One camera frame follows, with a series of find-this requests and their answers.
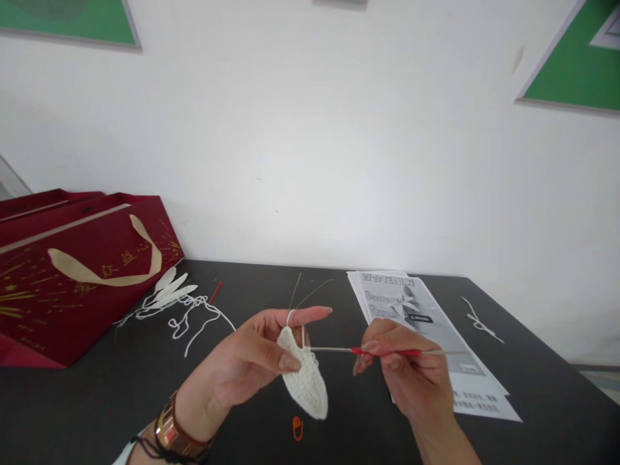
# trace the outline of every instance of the red paper bag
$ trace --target red paper bag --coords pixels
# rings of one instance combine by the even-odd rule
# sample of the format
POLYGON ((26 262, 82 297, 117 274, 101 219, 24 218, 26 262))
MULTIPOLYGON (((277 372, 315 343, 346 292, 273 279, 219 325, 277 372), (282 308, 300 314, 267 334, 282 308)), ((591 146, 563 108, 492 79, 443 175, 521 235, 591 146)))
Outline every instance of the red paper bag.
POLYGON ((67 367, 183 251, 159 197, 0 254, 0 365, 67 367))
POLYGON ((4 200, 0 202, 0 222, 102 195, 103 192, 67 192, 62 189, 54 189, 53 191, 4 200))
POLYGON ((92 197, 77 203, 69 203, 65 206, 39 211, 15 218, 11 221, 0 223, 0 254, 4 253, 5 246, 18 241, 27 241, 38 234, 47 234, 54 229, 60 232, 60 228, 75 226, 75 222, 88 221, 93 215, 103 216, 110 213, 111 209, 120 208, 123 205, 131 205, 140 201, 140 197, 128 194, 112 194, 102 197, 92 197))

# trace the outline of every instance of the orange stitch marker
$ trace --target orange stitch marker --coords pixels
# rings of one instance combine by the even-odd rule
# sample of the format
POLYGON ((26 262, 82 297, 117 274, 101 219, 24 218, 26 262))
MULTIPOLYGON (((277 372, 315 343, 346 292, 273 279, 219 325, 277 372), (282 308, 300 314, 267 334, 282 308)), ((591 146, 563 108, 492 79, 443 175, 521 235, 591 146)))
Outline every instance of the orange stitch marker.
POLYGON ((295 441, 300 442, 303 436, 304 422, 302 422, 299 417, 293 417, 293 437, 295 438, 295 441), (297 428, 301 428, 299 431, 299 436, 297 435, 297 428))

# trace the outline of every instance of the white crochet piece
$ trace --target white crochet piece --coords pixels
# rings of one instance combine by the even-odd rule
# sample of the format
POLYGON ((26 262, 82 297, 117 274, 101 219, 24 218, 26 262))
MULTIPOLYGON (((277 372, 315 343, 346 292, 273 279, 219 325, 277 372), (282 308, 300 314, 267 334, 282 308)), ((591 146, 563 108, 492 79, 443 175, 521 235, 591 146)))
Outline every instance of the white crochet piece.
POLYGON ((325 420, 327 388, 310 347, 304 345, 300 348, 293 336, 293 330, 288 325, 280 332, 278 345, 288 350, 302 364, 301 370, 282 375, 291 397, 308 412, 308 415, 317 420, 325 420))

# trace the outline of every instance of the crochet hook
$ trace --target crochet hook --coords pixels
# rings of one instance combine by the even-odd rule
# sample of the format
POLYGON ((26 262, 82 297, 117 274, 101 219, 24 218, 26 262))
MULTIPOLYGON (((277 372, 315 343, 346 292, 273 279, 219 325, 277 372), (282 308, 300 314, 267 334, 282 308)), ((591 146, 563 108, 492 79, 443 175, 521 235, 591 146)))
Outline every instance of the crochet hook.
MULTIPOLYGON (((370 352, 364 352, 361 347, 351 347, 350 349, 346 347, 310 347, 312 351, 325 351, 325 352, 348 352, 354 353, 356 355, 362 354, 370 354, 370 352)), ((463 355, 469 354, 470 352, 454 352, 454 351, 421 351, 418 349, 410 349, 405 351, 397 351, 399 355, 407 355, 409 357, 419 357, 420 355, 463 355)))

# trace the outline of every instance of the hand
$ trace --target hand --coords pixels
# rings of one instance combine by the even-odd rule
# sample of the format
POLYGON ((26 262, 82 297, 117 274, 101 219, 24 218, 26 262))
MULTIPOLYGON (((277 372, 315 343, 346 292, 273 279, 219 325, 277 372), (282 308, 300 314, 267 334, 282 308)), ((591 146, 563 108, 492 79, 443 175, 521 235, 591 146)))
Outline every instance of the hand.
POLYGON ((395 353, 406 349, 441 350, 441 347, 401 324, 377 318, 362 337, 362 349, 372 355, 358 356, 353 374, 363 373, 379 357, 389 391, 414 431, 440 437, 457 427, 446 357, 403 357, 395 353))
MULTIPOLYGON (((176 416, 198 440, 210 439, 232 406, 243 404, 278 375, 301 368, 299 360, 276 340, 290 310, 264 310, 220 342, 183 383, 176 399, 176 416)), ((301 326, 322 320, 328 307, 295 311, 289 326, 302 345, 301 326)), ((309 345, 307 331, 305 344, 309 345)))

